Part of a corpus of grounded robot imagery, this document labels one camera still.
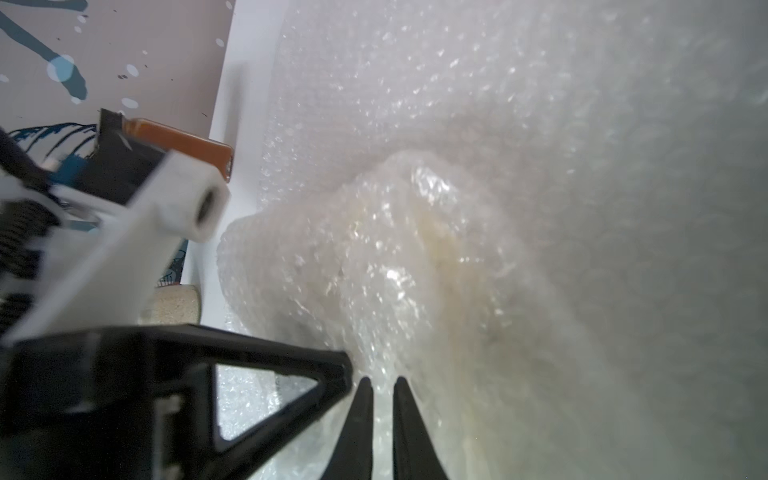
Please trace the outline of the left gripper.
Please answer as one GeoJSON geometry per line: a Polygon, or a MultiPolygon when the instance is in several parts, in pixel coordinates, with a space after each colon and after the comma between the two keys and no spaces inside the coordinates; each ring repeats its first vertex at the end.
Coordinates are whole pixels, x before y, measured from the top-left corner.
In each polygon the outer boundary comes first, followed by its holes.
{"type": "Polygon", "coordinates": [[[147,326],[2,349],[2,478],[179,478],[179,345],[179,327],[147,326]]]}

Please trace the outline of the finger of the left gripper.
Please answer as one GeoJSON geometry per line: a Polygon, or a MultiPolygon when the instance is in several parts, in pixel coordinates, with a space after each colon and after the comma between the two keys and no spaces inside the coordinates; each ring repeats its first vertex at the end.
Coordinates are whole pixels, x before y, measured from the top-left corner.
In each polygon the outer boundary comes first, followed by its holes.
{"type": "Polygon", "coordinates": [[[150,478],[248,479],[352,389],[352,362],[208,327],[143,331],[150,478]]]}

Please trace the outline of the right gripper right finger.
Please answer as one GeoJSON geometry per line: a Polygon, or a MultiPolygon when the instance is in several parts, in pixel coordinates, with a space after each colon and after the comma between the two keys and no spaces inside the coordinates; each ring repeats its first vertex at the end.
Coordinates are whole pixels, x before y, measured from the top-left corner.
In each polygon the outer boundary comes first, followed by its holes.
{"type": "Polygon", "coordinates": [[[393,394],[393,479],[447,480],[416,400],[405,377],[393,394]]]}

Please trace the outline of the bubble wrap sheet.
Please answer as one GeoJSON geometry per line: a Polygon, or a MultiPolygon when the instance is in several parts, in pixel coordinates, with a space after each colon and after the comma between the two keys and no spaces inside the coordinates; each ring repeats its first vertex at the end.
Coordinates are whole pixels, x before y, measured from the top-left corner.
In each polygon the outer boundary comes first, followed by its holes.
{"type": "Polygon", "coordinates": [[[454,479],[767,475],[767,5],[298,1],[252,334],[406,377],[454,479]]]}

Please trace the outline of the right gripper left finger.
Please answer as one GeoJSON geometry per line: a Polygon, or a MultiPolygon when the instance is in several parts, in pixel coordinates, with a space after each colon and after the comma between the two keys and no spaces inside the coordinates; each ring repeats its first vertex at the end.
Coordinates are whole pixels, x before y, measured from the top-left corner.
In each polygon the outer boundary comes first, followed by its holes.
{"type": "Polygon", "coordinates": [[[374,394],[360,380],[345,423],[321,480],[370,480],[373,469],[374,394]]]}

